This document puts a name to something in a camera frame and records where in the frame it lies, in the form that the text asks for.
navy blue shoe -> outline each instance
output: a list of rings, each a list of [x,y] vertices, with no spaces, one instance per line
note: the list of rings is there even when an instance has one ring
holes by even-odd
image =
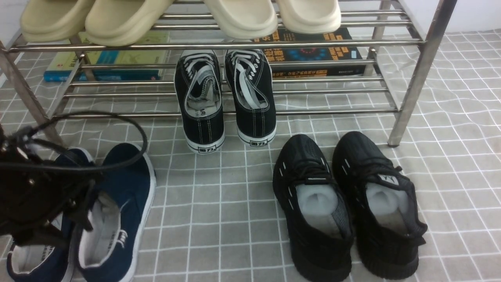
[[[103,165],[126,161],[139,150],[132,144],[116,145]],[[133,279],[155,187],[155,171],[147,155],[128,167],[106,172],[96,185],[99,196],[88,215],[94,230],[78,231],[77,266],[87,281]]]
[[[70,149],[82,161],[81,165],[93,165],[91,155],[81,148]],[[65,156],[55,160],[56,165],[75,166]],[[73,222],[62,214],[52,224],[60,229],[66,240],[71,240]],[[7,272],[15,282],[70,282],[73,277],[75,243],[70,248],[48,245],[18,246],[14,242],[7,256]]]

black sneaker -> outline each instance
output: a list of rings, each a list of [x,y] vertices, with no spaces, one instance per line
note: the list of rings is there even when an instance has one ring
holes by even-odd
[[[252,147],[266,146],[277,129],[272,69],[266,56],[261,50],[228,51],[224,65],[235,102],[238,136]]]
[[[224,142],[221,74],[211,50],[186,50],[176,65],[174,87],[184,134],[195,153],[215,152]]]
[[[273,171],[273,191],[285,212],[298,272],[313,282],[348,277],[350,216],[322,151],[308,136],[293,136],[282,148]]]
[[[360,132],[344,135],[332,170],[355,212],[358,252],[365,267],[386,279],[416,272],[428,227],[419,221],[414,184]]]

stainless steel shoe rack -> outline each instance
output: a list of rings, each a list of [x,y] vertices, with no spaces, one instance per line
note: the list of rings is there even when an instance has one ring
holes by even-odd
[[[340,1],[357,1],[357,0],[340,0]],[[7,78],[13,84],[19,97],[28,108],[35,121],[43,123],[50,116],[57,116],[63,112],[69,99],[84,99],[84,98],[130,98],[130,97],[166,97],[175,96],[171,93],[94,93],[94,94],[79,94],[74,93],[77,87],[95,87],[95,86],[172,86],[173,81],[95,81],[92,70],[96,69],[137,69],[137,68],[175,68],[173,64],[155,64],[155,65],[90,65],[87,51],[99,50],[185,50],[185,49],[266,49],[266,48],[320,48],[320,47],[366,47],[369,48],[368,56],[364,60],[351,61],[334,61],[334,62],[294,62],[294,63],[271,63],[272,68],[278,65],[290,66],[305,66],[305,65],[366,65],[364,76],[333,76],[333,77],[313,77],[313,78],[294,78],[294,79],[275,79],[274,83],[307,83],[307,82],[380,82],[381,87],[377,88],[360,88],[360,89],[327,89],[327,90],[276,90],[276,95],[299,95],[299,94],[354,94],[354,93],[381,93],[388,99],[387,107],[365,107],[365,108],[342,108],[342,109],[325,109],[325,110],[281,110],[277,111],[277,115],[319,115],[319,114],[354,114],[354,113],[394,113],[396,122],[388,140],[388,145],[395,147],[400,144],[402,135],[407,128],[407,124],[414,110],[419,94],[423,88],[424,82],[431,68],[433,59],[438,50],[438,46],[442,40],[445,29],[448,25],[457,0],[440,0],[435,12],[435,16],[425,34],[418,30],[414,24],[413,15],[410,13],[405,2],[402,0],[376,0],[381,2],[379,10],[360,10],[343,12],[342,27],[373,27],[374,32],[371,39],[366,40],[342,40],[333,42],[280,42],[280,43],[240,43],[240,42],[221,42],[221,43],[169,43],[169,44],[154,44],[154,45],[131,45],[125,47],[105,47],[97,45],[82,44],[78,37],[70,39],[70,44],[58,45],[27,45],[19,33],[11,43],[5,47],[0,42],[0,68],[3,70]],[[203,1],[198,0],[177,0],[175,5],[190,4],[202,5]],[[366,18],[377,17],[376,20],[366,20]],[[388,17],[398,17],[398,20],[388,20]],[[210,14],[164,14],[160,20],[212,20]],[[385,27],[406,27],[409,31],[410,39],[384,39]],[[217,30],[217,24],[155,24],[154,30]],[[407,92],[401,105],[397,105],[393,98],[390,89],[387,87],[383,74],[378,66],[378,50],[381,46],[417,46],[420,51],[417,64],[410,80]],[[68,81],[65,84],[64,90],[57,93],[56,103],[54,107],[46,113],[40,106],[32,90],[26,83],[24,77],[16,67],[14,61],[17,54],[21,52],[76,52],[80,61],[73,69]],[[85,82],[74,81],[82,72],[89,78]],[[229,92],[224,92],[223,95],[231,95]],[[121,113],[124,116],[131,118],[158,118],[170,117],[178,118],[178,112],[151,112],[151,113]],[[225,112],[226,115],[234,115],[235,112]],[[100,115],[80,115],[74,118],[104,118]],[[53,141],[62,144],[54,127],[45,130],[46,137]]]

slipper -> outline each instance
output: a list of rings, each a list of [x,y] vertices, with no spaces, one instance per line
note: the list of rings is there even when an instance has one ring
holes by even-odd
[[[174,0],[96,0],[85,20],[87,39],[126,46],[141,39]]]
[[[68,39],[84,29],[94,0],[30,0],[21,15],[21,30],[28,42]]]
[[[277,0],[285,27],[297,33],[321,34],[341,25],[338,0]]]
[[[226,35],[254,39],[272,34],[278,27],[270,0],[203,0]]]

gray tile pattern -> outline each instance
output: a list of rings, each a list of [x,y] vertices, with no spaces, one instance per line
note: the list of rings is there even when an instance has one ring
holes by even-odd
[[[391,47],[380,53],[382,69],[401,101],[417,49]],[[51,54],[26,53],[19,61],[45,108],[60,88],[42,82],[51,58]],[[294,87],[352,85],[278,85],[278,89]],[[375,94],[277,96],[276,100],[279,108],[288,109],[386,104]],[[228,100],[224,106],[231,109],[231,104]],[[177,103],[85,99],[68,105],[71,110],[88,108],[174,111]],[[21,123],[33,124],[8,82],[0,88],[0,111],[7,131]],[[311,136],[330,159],[340,136],[351,130],[361,130],[380,144],[416,184],[419,216],[429,225],[428,243],[420,249],[416,275],[406,281],[501,281],[501,30],[447,35],[402,144],[391,149],[385,143],[393,122],[393,116],[385,114],[281,117],[274,142],[251,149],[238,140],[234,119],[227,118],[222,150],[196,156],[185,144],[179,120],[142,120],[158,187],[134,281],[305,281],[293,267],[284,215],[272,193],[274,161],[296,133]],[[133,128],[116,122],[63,121],[58,130],[68,144],[87,148],[98,160],[118,142],[139,142]],[[8,237],[0,237],[2,264],[9,243]],[[347,281],[382,280],[363,267],[355,247],[352,254]],[[0,280],[9,281],[4,266]],[[74,281],[83,278],[76,274]]]

